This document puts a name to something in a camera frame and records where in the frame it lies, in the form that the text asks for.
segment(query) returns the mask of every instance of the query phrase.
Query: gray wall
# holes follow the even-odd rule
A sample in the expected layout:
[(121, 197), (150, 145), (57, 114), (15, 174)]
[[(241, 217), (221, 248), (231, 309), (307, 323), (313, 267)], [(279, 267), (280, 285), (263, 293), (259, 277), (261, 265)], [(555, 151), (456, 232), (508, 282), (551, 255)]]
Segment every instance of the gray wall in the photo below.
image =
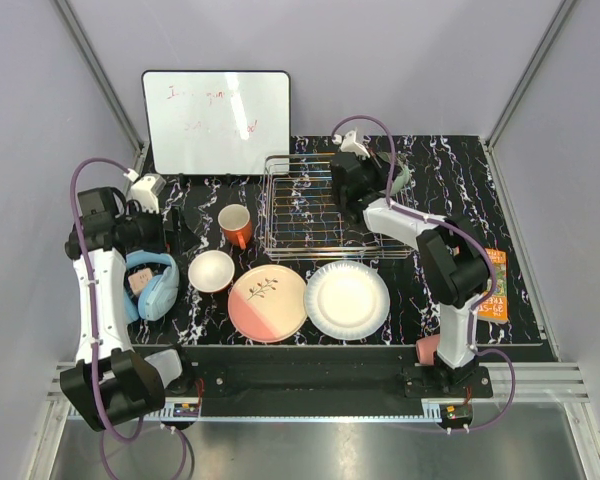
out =
[[(23, 478), (55, 365), (75, 354), (68, 184), (94, 155), (132, 161), (51, 2), (0, 0), (0, 479)], [(114, 174), (94, 167), (81, 186)]]
[(283, 69), (292, 133), (487, 135), (559, 0), (71, 0), (138, 131), (147, 69)]
[(600, 0), (579, 2), (496, 155), (560, 352), (600, 421)]

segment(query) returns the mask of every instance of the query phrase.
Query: gray floor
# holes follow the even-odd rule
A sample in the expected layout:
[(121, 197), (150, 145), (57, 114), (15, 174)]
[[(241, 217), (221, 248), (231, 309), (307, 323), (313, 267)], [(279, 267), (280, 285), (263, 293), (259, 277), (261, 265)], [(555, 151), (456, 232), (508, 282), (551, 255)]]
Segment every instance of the gray floor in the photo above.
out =
[[(496, 412), (492, 405), (476, 409), (476, 424)], [(553, 404), (517, 404), (494, 428), (454, 437), (347, 423), (201, 422), (186, 433), (195, 450), (196, 480), (585, 478), (564, 412)], [(98, 442), (99, 434), (82, 421), (69, 421), (51, 478), (107, 479)], [(129, 447), (108, 438), (106, 451), (120, 479), (160, 480), (175, 473), (181, 450), (177, 438), (149, 424)]]

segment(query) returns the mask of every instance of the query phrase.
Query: black marble tabletop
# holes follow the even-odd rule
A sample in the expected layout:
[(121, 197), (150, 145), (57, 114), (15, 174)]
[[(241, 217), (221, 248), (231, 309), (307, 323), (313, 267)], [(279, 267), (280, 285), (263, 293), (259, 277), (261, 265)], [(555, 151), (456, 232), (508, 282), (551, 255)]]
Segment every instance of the black marble tabletop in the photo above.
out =
[[(511, 237), (498, 203), (482, 145), (469, 136), (397, 136), (398, 152), (404, 155), (412, 171), (409, 203), (419, 210), (449, 215), (461, 212), (472, 219), (479, 239), (490, 248), (507, 253), (509, 319), (504, 325), (479, 322), (478, 343), (539, 343), (540, 334), (529, 302)], [(388, 151), (386, 137), (369, 139), (376, 151)], [(292, 153), (333, 152), (329, 137), (293, 137)], [(148, 161), (144, 173), (153, 172)], [(140, 321), (129, 326), (131, 340), (139, 345), (244, 345), (254, 344), (236, 332), (227, 312), (228, 291), (204, 294), (194, 290), (187, 280), (192, 259), (209, 249), (227, 252), (235, 261), (236, 276), (259, 265), (273, 263), (264, 255), (262, 242), (263, 177), (186, 177), (184, 181), (166, 176), (167, 185), (160, 195), (163, 214), (180, 207), (199, 242), (183, 234), (184, 248), (174, 255), (181, 273), (180, 297), (174, 308), (156, 322)], [(217, 217), (231, 203), (246, 205), (254, 222), (254, 239), (245, 251), (232, 247), (224, 239)], [(279, 261), (309, 279), (320, 266), (333, 260)], [(438, 330), (439, 310), (433, 304), (424, 280), (418, 253), (389, 260), (370, 258), (363, 261), (377, 269), (391, 295), (391, 311), (384, 325), (373, 335), (356, 342), (343, 342), (323, 335), (307, 319), (283, 345), (412, 345), (424, 335)]]

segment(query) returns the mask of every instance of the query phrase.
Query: white bowl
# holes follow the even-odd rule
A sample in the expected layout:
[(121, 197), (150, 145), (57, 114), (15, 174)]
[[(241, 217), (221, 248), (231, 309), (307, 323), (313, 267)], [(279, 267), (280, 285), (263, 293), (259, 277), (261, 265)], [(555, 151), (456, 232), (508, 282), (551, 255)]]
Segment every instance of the white bowl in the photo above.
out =
[(229, 255), (220, 250), (209, 250), (193, 259), (189, 265), (189, 283), (203, 293), (224, 290), (233, 280), (236, 267)]

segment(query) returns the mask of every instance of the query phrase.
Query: metal wire rack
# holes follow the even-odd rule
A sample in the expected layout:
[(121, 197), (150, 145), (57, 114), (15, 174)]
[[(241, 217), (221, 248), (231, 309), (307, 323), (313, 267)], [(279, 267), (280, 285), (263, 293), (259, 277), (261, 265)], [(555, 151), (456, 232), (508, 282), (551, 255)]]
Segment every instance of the metal wire rack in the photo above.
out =
[[(263, 243), (273, 260), (404, 258), (409, 247), (343, 218), (331, 197), (332, 154), (274, 155), (265, 161)], [(409, 205), (410, 186), (396, 200)]]

